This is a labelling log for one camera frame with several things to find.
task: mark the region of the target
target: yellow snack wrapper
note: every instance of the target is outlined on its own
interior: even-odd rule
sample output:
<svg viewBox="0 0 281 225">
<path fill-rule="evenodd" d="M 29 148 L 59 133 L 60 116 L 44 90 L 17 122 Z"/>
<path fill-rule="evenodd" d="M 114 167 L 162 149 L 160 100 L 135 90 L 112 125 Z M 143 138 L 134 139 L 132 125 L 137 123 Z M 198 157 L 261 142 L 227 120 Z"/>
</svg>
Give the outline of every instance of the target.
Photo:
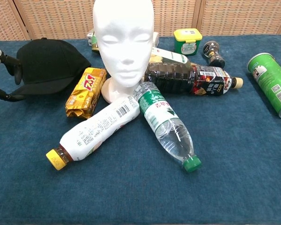
<svg viewBox="0 0 281 225">
<path fill-rule="evenodd" d="M 106 80 L 106 69 L 86 68 L 66 102 L 67 117 L 88 119 L 92 116 Z"/>
</svg>

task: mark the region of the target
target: yellow bottle cap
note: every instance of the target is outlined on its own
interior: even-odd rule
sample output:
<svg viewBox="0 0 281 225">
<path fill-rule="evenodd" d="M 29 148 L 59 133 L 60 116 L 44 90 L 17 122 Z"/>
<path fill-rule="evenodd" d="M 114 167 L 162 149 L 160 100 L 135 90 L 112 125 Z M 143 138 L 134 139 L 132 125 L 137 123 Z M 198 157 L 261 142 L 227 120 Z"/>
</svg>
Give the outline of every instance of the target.
<svg viewBox="0 0 281 225">
<path fill-rule="evenodd" d="M 54 149 L 49 151 L 46 156 L 48 160 L 52 163 L 52 165 L 55 167 L 55 169 L 60 170 L 66 166 L 66 163 L 61 159 L 59 154 L 57 154 Z"/>
<path fill-rule="evenodd" d="M 235 77 L 236 79 L 236 85 L 235 85 L 235 89 L 241 88 L 243 86 L 244 81 L 242 80 L 242 78 L 239 77 Z"/>
</svg>

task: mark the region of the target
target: blue tablecloth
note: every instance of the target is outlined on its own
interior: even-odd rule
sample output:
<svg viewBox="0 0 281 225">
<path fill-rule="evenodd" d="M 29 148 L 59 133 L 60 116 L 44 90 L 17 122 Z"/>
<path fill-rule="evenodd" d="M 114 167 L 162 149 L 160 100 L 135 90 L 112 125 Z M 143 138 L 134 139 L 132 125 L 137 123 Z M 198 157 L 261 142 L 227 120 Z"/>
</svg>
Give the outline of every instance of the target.
<svg viewBox="0 0 281 225">
<path fill-rule="evenodd" d="M 82 121 L 64 109 L 75 84 L 50 96 L 0 100 L 0 224 L 281 224 L 281 119 L 246 68 L 261 52 L 281 65 L 281 35 L 204 37 L 189 59 L 207 65 L 202 48 L 211 39 L 243 88 L 220 97 L 164 94 L 202 161 L 193 173 L 161 147 L 143 115 L 56 171 L 45 154 Z M 104 67 L 87 40 L 68 42 Z M 0 42 L 0 49 L 15 57 L 25 43 Z M 173 50 L 174 37 L 161 37 L 159 47 Z M 17 87 L 0 65 L 0 88 Z M 95 113 L 106 106 L 100 97 Z"/>
</svg>

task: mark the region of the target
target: yellow container lid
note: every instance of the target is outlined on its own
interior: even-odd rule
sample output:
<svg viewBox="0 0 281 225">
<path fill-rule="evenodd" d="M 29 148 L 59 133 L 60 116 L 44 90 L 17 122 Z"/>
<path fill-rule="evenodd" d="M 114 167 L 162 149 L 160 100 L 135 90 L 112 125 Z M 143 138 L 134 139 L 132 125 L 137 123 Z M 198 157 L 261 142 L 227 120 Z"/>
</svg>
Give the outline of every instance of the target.
<svg viewBox="0 0 281 225">
<path fill-rule="evenodd" d="M 63 167 L 66 166 L 65 162 L 61 159 L 59 154 L 52 149 L 46 154 L 48 160 L 52 163 L 52 165 L 55 167 L 57 170 L 61 170 Z"/>
<path fill-rule="evenodd" d="M 196 28 L 175 30 L 174 37 L 177 41 L 185 41 L 186 43 L 196 42 L 203 38 Z"/>
</svg>

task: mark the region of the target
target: wicker wall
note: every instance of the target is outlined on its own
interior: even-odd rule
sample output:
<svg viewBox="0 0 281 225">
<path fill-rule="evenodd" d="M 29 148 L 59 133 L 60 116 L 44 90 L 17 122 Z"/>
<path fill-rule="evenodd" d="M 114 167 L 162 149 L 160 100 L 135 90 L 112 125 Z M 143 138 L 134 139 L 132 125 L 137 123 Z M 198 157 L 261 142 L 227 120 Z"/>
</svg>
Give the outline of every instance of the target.
<svg viewBox="0 0 281 225">
<path fill-rule="evenodd" d="M 0 40 L 85 38 L 95 0 L 0 0 Z M 281 34 L 281 0 L 152 0 L 155 31 L 206 35 Z"/>
</svg>

